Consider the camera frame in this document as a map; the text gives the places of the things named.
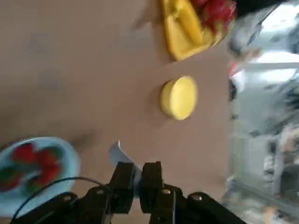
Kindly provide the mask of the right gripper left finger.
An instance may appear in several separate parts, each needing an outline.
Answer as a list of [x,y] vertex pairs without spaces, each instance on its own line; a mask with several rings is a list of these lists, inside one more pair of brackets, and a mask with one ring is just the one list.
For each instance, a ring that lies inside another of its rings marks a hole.
[[134,199],[135,166],[119,162],[108,184],[87,177],[74,177],[96,184],[79,198],[72,192],[61,193],[26,214],[19,215],[27,203],[47,188],[64,182],[54,181],[30,196],[15,212],[13,224],[110,224],[114,214],[129,213]]

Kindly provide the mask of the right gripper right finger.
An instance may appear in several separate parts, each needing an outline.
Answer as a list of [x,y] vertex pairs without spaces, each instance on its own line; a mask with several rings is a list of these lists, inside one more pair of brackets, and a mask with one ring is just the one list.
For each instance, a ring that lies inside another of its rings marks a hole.
[[142,212],[150,214],[150,224],[245,223],[206,193],[184,197],[180,188],[164,183],[159,161],[144,164],[139,199]]

